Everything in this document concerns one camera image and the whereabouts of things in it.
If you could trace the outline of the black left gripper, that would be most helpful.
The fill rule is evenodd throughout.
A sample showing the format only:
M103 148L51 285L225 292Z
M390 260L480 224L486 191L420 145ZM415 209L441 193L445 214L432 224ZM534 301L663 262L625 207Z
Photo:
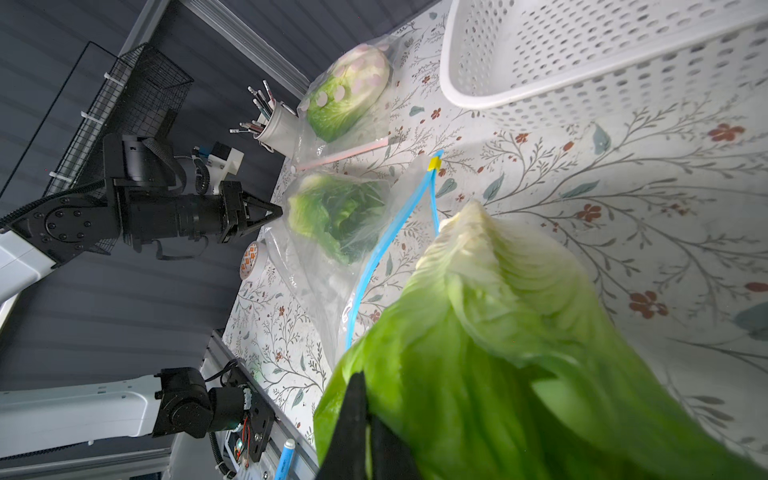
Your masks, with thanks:
M283 215L281 206L245 192L238 181L223 181L219 187L223 205L219 243L230 243L239 238L257 234L262 227L280 219Z

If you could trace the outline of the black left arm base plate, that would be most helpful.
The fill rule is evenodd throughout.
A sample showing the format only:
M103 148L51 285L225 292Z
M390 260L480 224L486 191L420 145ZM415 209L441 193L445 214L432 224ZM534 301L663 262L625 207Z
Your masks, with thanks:
M253 377L242 365L237 365L230 374L228 385L243 387L250 393L250 403L246 408L246 435L248 455L253 463L261 460L269 445L271 430L275 423L275 411L267 394L255 382Z

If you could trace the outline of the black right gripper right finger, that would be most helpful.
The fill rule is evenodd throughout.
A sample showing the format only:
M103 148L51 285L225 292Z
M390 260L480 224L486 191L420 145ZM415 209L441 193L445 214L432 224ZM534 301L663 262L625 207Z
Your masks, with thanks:
M408 445L380 418L370 417L370 452L373 480L421 480Z

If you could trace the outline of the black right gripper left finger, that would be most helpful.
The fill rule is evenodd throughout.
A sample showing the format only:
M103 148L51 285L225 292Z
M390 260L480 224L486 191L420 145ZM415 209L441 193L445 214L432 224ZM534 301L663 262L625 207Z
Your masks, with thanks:
M366 479L368 402L363 372L351 376L316 479Z

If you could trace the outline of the clear zip-top bag blue seal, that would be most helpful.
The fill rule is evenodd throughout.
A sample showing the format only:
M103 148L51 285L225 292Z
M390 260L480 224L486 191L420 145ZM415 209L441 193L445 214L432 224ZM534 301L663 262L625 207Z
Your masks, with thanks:
M266 249L330 365L352 345L365 292L397 237L436 237L442 156L418 156L395 180L309 172L283 194L283 216L264 231Z

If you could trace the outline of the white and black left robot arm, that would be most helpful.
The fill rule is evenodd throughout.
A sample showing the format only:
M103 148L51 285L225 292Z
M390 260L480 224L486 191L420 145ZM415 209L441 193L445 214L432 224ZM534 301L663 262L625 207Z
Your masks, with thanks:
M122 238L140 249L185 237L228 243L282 216L280 206L245 192L195 160L198 182L170 146L113 133L102 143L100 180L38 199L1 220L1 297L9 300L86 252ZM236 361L204 377L192 367L112 383L5 391L1 456L47 453L96 440L179 433L214 438L242 428L258 459L275 414Z

